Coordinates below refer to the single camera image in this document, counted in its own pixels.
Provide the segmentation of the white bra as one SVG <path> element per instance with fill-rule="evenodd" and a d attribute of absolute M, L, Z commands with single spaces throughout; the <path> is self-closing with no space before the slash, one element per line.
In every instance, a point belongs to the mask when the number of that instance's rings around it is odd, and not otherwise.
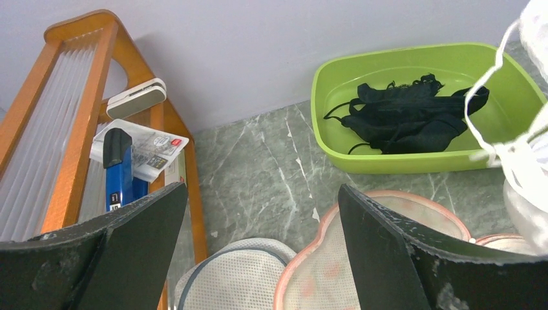
<path fill-rule="evenodd" d="M 519 18 L 506 29 L 494 56 L 494 64 L 465 96 L 464 112 L 492 75 L 503 66 L 503 53 L 514 31 L 529 59 L 547 78 L 547 1 L 529 1 Z M 547 255 L 547 105 L 529 128 L 511 141 L 487 143 L 468 116 L 465 122 L 481 147 L 472 160 L 487 158 L 488 167 L 501 167 L 505 175 L 503 197 L 514 226 L 539 255 Z"/>

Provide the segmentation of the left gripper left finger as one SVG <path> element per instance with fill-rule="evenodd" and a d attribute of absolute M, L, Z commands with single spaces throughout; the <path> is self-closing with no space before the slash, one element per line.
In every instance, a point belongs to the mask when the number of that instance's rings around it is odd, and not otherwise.
<path fill-rule="evenodd" d="M 176 182 L 120 209 L 1 244 L 2 309 L 156 309 L 184 219 Z"/>

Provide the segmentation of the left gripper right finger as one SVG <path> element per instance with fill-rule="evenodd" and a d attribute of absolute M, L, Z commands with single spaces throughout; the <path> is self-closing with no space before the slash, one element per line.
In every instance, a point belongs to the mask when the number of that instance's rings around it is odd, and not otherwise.
<path fill-rule="evenodd" d="M 437 232 L 349 185 L 339 212 L 362 309 L 546 309 L 547 257 Z"/>

